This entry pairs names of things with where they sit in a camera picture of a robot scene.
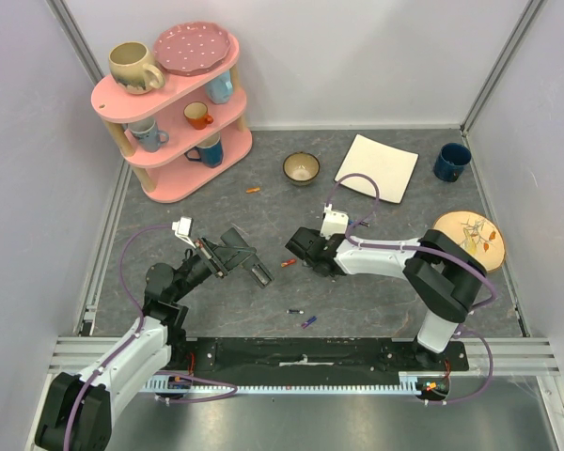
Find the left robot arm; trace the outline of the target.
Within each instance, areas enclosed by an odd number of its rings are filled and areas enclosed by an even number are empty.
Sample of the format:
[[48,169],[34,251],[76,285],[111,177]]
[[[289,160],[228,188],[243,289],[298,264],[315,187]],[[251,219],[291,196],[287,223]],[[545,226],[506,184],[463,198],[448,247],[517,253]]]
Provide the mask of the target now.
[[207,278],[242,267],[263,288],[273,276],[255,248],[229,229],[220,243],[196,241],[178,268],[152,265],[144,303],[131,329],[102,357],[76,374],[62,372],[50,384],[34,443],[44,450],[103,450],[116,420],[162,368],[177,369],[189,355],[180,299]]

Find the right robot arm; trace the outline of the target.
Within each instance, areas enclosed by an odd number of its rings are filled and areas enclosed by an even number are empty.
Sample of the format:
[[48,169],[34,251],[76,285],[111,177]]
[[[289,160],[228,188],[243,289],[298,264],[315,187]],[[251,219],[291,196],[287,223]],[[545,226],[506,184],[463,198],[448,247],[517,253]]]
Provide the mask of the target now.
[[300,227],[286,248],[324,277],[369,274],[407,281],[427,307],[411,350],[414,363],[434,369],[473,310],[487,272],[451,238],[428,230],[420,239],[373,241],[336,233],[325,238]]

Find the black remote control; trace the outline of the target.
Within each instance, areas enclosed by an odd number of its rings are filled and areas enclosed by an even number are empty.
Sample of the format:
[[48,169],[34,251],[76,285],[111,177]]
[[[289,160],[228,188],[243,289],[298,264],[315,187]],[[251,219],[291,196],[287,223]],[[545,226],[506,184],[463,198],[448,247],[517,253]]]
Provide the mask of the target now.
[[274,277],[260,260],[257,249],[251,247],[235,227],[231,227],[221,236],[224,245],[236,251],[242,260],[240,265],[248,271],[261,288],[266,288],[274,281]]

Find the red orange battery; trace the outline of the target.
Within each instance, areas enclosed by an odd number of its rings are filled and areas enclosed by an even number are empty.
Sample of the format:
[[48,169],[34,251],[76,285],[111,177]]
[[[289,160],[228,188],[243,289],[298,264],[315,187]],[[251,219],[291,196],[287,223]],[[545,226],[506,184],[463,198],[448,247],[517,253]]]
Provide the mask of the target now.
[[285,268],[285,267],[288,267],[288,266],[290,266],[290,265],[295,264],[296,262],[297,262],[297,260],[296,260],[295,258],[291,258],[291,259],[289,259],[289,260],[286,260],[286,261],[282,262],[282,263],[281,263],[281,267],[282,267],[282,268]]

